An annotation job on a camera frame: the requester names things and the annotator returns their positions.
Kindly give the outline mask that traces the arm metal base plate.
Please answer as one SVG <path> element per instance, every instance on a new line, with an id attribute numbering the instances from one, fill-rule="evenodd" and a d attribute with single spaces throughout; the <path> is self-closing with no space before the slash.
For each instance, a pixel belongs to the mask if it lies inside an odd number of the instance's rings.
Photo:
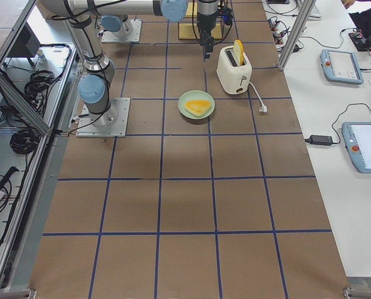
<path id="1" fill-rule="evenodd" d="M 101 24 L 104 28 L 102 43 L 126 44 L 139 43 L 140 41 L 141 19 L 122 21 L 117 16 L 103 16 Z"/>
<path id="2" fill-rule="evenodd" d="M 110 109 L 96 122 L 92 123 L 98 115 L 81 118 L 75 135 L 82 138 L 126 137 L 130 98 L 113 98 L 110 102 Z"/>

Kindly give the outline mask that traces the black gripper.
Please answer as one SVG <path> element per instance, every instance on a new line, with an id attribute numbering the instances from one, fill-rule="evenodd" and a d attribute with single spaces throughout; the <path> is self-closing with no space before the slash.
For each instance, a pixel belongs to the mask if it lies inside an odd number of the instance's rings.
<path id="1" fill-rule="evenodd" d="M 197 0 L 197 28 L 200 35 L 200 45 L 203 46 L 205 59 L 209 58 L 209 52 L 213 51 L 214 39 L 211 31 L 216 26 L 218 15 L 218 1 Z"/>

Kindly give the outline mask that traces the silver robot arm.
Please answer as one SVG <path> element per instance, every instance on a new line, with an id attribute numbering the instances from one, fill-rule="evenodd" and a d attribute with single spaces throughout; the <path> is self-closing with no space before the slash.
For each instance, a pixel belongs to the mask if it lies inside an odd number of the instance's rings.
<path id="1" fill-rule="evenodd" d="M 155 7 L 160 8 L 162 15 L 172 22 L 181 21 L 188 9 L 188 1 L 161 1 L 155 2 Z M 195 1 L 191 7 L 191 29 L 195 39 L 203 48 L 205 59 L 210 58 L 214 47 L 212 30 L 216 27 L 216 19 L 219 17 L 218 1 Z M 116 35 L 124 38 L 132 31 L 132 26 L 127 21 L 127 16 L 103 15 L 101 17 L 102 27 Z"/>
<path id="2" fill-rule="evenodd" d="M 86 135 L 111 136 L 113 129 L 126 129 L 129 98 L 112 100 L 110 84 L 115 75 L 113 62 L 102 50 L 99 38 L 92 28 L 92 18 L 99 16 L 104 29 L 125 32 L 127 17 L 154 15 L 170 22 L 180 22 L 188 9 L 188 1 L 43 1 L 55 21 L 64 21 L 76 48 L 84 61 L 85 77 L 80 79 L 78 93 L 89 113 Z"/>

